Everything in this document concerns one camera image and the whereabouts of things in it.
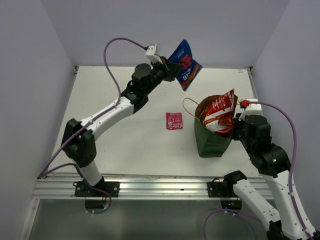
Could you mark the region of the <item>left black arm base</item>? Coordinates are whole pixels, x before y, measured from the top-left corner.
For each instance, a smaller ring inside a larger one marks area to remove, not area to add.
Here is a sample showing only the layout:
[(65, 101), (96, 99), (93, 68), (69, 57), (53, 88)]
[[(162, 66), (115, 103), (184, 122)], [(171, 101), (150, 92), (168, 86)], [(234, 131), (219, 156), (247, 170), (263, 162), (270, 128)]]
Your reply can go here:
[(111, 198), (117, 198), (120, 191), (120, 183), (118, 181), (105, 181), (104, 178), (95, 186), (89, 186), (85, 183), (85, 180), (76, 181), (72, 185), (75, 187), (74, 196), (82, 198), (106, 197), (106, 193)]

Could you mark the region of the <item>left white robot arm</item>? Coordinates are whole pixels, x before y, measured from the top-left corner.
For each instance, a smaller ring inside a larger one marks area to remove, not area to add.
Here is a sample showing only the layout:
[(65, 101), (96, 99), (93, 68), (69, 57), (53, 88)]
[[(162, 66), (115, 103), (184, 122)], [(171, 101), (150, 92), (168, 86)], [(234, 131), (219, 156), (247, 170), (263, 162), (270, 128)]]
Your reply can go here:
[(120, 98), (109, 106), (80, 121), (72, 118), (65, 126), (61, 147), (76, 164), (87, 182), (86, 190), (92, 196), (103, 193), (103, 176), (95, 163), (96, 140), (109, 128), (138, 112), (149, 100), (148, 95), (163, 81), (174, 81), (183, 66), (168, 61), (137, 65), (131, 80), (121, 92)]

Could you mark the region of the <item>red Doritos bag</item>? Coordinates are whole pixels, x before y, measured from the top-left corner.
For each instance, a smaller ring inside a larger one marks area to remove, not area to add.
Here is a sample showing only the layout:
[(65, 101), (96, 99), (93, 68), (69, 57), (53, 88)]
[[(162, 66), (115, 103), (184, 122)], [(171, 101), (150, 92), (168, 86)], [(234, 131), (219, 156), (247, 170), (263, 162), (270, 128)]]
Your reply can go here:
[(237, 105), (235, 98), (233, 88), (217, 99), (211, 100), (200, 115), (204, 127), (217, 135), (228, 135), (233, 128), (233, 117)]

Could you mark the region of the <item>blue chips bag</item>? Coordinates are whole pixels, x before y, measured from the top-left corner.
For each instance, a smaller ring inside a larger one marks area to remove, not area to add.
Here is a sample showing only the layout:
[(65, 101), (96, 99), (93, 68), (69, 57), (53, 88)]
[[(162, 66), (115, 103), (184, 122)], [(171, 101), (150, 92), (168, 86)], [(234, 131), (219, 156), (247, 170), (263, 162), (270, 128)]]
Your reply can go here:
[(186, 39), (183, 39), (175, 51), (168, 58), (173, 64), (181, 65), (179, 73), (175, 76), (183, 91), (187, 91), (197, 74), (201, 71), (200, 65), (194, 58), (191, 47)]

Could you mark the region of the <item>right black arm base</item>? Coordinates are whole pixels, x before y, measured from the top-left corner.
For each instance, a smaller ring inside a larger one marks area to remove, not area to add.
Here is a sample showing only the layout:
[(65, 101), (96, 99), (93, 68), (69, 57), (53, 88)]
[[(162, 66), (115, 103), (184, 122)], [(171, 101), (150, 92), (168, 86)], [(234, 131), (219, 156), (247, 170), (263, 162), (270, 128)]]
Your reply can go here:
[(247, 180), (247, 177), (240, 171), (228, 173), (223, 177), (223, 181), (214, 178), (207, 182), (207, 194), (209, 198), (236, 198), (233, 186), (240, 180)]

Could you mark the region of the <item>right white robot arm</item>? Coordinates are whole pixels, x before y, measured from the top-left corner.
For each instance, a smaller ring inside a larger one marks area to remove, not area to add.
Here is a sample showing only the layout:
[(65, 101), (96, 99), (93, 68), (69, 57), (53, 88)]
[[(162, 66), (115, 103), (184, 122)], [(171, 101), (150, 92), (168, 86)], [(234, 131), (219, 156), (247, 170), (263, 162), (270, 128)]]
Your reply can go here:
[(268, 185), (275, 206), (271, 206), (240, 171), (224, 176), (223, 192), (240, 197), (266, 229), (269, 240), (318, 240), (320, 232), (311, 224), (290, 178), (292, 164), (286, 151), (272, 143), (271, 125), (261, 115), (233, 118), (231, 138), (240, 141)]

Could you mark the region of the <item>small pink candy packet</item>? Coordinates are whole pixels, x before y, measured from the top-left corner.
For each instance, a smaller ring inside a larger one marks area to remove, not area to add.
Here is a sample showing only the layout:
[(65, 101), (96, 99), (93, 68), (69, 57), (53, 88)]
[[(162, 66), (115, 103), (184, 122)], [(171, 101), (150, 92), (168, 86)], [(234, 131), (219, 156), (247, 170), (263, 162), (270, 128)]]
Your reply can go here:
[(183, 129), (183, 118), (181, 112), (166, 113), (166, 129), (167, 130), (180, 130)]

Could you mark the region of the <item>green paper bag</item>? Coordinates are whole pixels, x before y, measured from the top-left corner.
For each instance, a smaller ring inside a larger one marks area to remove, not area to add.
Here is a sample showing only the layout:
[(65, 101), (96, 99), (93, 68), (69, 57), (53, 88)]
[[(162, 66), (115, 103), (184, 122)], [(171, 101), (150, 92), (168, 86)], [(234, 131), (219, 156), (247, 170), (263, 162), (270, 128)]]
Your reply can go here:
[[(200, 113), (205, 109), (205, 107), (209, 103), (218, 99), (219, 96), (220, 95), (208, 96), (204, 98), (200, 103), (197, 103), (195, 100), (191, 99), (190, 97), (186, 97), (182, 101), (182, 107), (194, 119), (193, 126), (194, 126), (195, 142), (196, 142), (198, 155), (201, 158), (222, 157), (232, 142), (232, 139), (230, 138), (231, 133), (228, 133), (226, 137), (223, 137), (219, 134), (211, 132), (201, 123), (199, 119)], [(185, 107), (186, 100), (190, 100), (197, 105), (194, 113), (189, 112)]]

